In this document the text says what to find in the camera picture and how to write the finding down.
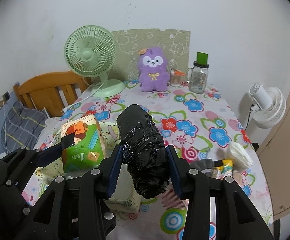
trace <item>folded white napkin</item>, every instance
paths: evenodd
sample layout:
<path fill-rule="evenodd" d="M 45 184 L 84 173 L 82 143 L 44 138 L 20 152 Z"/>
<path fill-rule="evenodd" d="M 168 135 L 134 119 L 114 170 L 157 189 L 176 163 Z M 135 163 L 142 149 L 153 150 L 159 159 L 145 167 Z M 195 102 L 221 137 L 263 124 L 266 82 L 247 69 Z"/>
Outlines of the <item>folded white napkin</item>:
<path fill-rule="evenodd" d="M 237 171 L 244 171 L 253 165 L 251 157 L 243 146 L 237 142 L 229 142 L 225 152 L 225 159 L 231 159 L 233 168 Z"/>

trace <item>metal screw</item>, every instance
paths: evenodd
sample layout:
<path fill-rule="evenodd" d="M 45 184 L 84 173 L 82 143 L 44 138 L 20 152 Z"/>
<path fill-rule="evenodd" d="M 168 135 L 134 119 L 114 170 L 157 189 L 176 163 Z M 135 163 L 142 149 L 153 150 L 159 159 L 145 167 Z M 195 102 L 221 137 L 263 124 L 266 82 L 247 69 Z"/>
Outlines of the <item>metal screw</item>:
<path fill-rule="evenodd" d="M 189 169 L 188 171 L 190 174 L 192 175 L 197 175 L 198 174 L 198 170 L 197 169 Z"/>
<path fill-rule="evenodd" d="M 24 208 L 23 209 L 23 213 L 27 216 L 30 212 L 30 209 L 29 208 Z"/>
<path fill-rule="evenodd" d="M 64 177 L 63 177 L 63 176 L 57 176 L 57 177 L 55 178 L 55 181 L 56 181 L 57 183 L 61 183 L 63 180 L 64 180 Z"/>
<path fill-rule="evenodd" d="M 104 218 L 107 219 L 107 220 L 111 220 L 111 219 L 114 218 L 114 214 L 112 212 L 105 212 Z"/>
<path fill-rule="evenodd" d="M 232 183 L 234 181 L 233 177 L 231 176 L 226 176 L 225 177 L 225 180 L 228 182 L 228 183 Z"/>
<path fill-rule="evenodd" d="M 101 171 L 99 169 L 92 169 L 91 170 L 91 174 L 93 174 L 93 175 L 97 175 L 97 174 L 100 174 L 100 173 L 101 173 Z"/>

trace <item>green lid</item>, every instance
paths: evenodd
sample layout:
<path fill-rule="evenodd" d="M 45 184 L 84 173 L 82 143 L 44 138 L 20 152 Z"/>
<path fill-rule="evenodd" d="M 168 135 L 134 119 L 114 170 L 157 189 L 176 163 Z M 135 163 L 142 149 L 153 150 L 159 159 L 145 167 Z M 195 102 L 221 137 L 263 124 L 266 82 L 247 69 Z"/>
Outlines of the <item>green lid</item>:
<path fill-rule="evenodd" d="M 196 56 L 196 63 L 199 65 L 207 65 L 208 54 L 198 52 Z"/>

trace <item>patterned fabric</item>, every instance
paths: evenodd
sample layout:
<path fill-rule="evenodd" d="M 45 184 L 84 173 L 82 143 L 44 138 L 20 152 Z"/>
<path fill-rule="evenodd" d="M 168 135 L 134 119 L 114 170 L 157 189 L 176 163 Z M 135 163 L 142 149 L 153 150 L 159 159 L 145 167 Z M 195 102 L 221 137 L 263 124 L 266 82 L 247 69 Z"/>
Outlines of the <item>patterned fabric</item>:
<path fill-rule="evenodd" d="M 234 113 L 215 87 L 208 86 L 203 95 L 193 94 L 188 84 L 168 87 L 168 91 L 141 92 L 136 81 L 125 82 L 125 90 L 111 98 L 89 98 L 69 110 L 61 120 L 75 120 L 87 113 L 95 114 L 98 121 L 115 122 L 130 104 L 139 104 L 153 116 L 165 145 L 174 145 L 178 156 L 188 162 L 211 158 L 224 159 L 230 141 L 240 143 L 252 158 L 254 165 L 242 173 L 239 182 L 264 221 L 273 223 L 271 198 L 260 161 L 250 140 Z M 85 98 L 90 91 L 83 93 Z M 33 178 L 25 189 L 30 204 L 37 201 L 44 185 Z M 152 199 L 143 199 L 138 213 L 115 212 L 118 226 L 107 239 L 170 239 L 181 240 L 187 205 L 168 191 Z M 215 240 L 215 201 L 211 198 L 210 239 Z"/>
<path fill-rule="evenodd" d="M 34 149 L 40 133 L 45 128 L 46 119 L 43 111 L 24 108 L 21 101 L 16 101 L 1 129 L 1 143 L 6 153 L 11 153 L 21 146 Z"/>

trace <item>green tissue package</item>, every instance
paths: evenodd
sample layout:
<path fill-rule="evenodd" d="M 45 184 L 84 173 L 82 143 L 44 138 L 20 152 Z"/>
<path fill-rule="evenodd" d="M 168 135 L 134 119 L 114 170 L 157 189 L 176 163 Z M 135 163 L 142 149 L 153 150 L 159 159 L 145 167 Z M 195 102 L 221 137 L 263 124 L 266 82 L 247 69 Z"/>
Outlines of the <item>green tissue package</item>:
<path fill-rule="evenodd" d="M 75 145 L 63 150 L 64 173 L 97 168 L 105 156 L 105 144 L 101 128 L 90 114 L 62 125 L 61 137 L 75 133 Z"/>

